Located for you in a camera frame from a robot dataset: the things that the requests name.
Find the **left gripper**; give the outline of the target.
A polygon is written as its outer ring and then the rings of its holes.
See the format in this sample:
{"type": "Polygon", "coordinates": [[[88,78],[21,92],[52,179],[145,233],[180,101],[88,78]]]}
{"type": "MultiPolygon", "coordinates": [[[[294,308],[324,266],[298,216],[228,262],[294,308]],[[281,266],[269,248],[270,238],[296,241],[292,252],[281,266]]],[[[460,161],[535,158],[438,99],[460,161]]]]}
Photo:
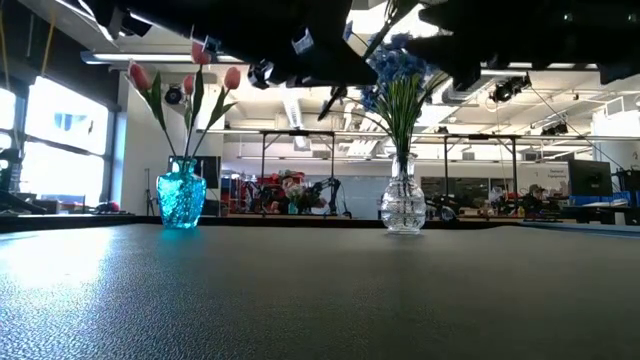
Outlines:
{"type": "Polygon", "coordinates": [[[346,86],[372,85],[378,79],[377,73],[350,47],[312,48],[302,54],[292,47],[278,48],[277,69],[285,73],[288,88],[337,86],[330,89],[330,98],[323,103],[318,121],[347,96],[346,86]]]}

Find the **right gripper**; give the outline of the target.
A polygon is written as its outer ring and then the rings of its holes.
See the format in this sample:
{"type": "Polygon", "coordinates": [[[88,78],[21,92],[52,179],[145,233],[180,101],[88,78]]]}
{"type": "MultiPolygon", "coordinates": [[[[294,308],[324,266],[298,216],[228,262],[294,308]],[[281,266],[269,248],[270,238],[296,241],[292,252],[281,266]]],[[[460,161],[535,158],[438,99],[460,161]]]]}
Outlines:
{"type": "Polygon", "coordinates": [[[455,90],[467,90],[480,78],[479,56],[453,35],[408,40],[405,50],[452,77],[455,90]]]}

